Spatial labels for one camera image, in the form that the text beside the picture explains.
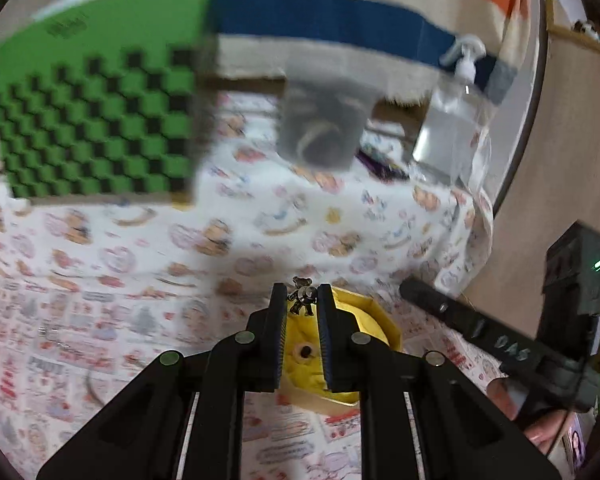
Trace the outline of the person's right hand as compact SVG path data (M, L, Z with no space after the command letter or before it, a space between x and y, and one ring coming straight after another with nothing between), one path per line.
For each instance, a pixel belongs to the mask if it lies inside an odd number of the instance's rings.
M510 378L491 380L486 386L486 396L509 420L521 423L524 435L543 454L550 454L560 439L567 438L573 456L583 457L583 434L575 412L551 410Z

